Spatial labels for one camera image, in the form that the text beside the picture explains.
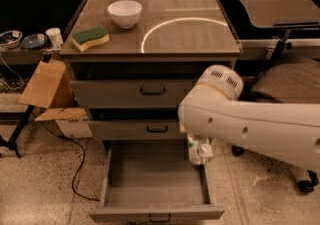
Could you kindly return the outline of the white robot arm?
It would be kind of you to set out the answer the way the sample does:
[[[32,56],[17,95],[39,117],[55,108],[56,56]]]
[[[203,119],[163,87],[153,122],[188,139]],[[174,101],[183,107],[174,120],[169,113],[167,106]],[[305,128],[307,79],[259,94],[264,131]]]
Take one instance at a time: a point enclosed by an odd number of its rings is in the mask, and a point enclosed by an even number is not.
[[[320,105],[241,101],[241,77],[212,65],[178,108],[184,131],[274,159],[320,170]]]

